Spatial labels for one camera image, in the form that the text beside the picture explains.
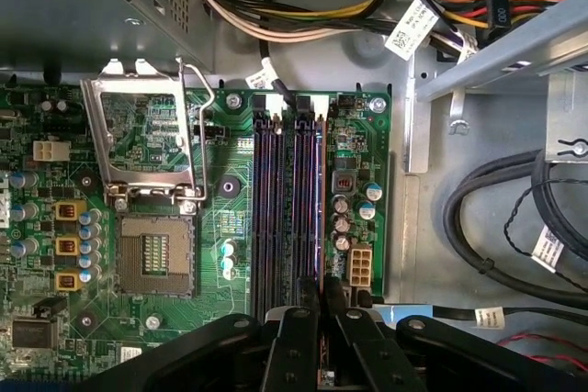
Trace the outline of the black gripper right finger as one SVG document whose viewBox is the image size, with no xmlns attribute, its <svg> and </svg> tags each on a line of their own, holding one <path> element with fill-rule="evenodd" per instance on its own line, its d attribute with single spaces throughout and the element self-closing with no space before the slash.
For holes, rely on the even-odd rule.
<svg viewBox="0 0 588 392">
<path fill-rule="evenodd" d="M 348 373 L 370 391 L 584 391 L 587 379 L 533 361 L 436 319 L 412 315 L 395 329 L 373 309 L 350 308 L 341 281 L 324 279 L 324 301 L 346 350 Z"/>
</svg>

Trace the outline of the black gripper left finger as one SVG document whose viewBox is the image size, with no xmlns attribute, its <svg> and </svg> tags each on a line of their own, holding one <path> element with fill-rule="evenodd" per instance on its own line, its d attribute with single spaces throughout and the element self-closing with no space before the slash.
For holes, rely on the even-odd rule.
<svg viewBox="0 0 588 392">
<path fill-rule="evenodd" d="M 260 323 L 231 314 L 85 381 L 87 391 L 314 391 L 319 293 L 299 279 L 299 304 Z"/>
</svg>

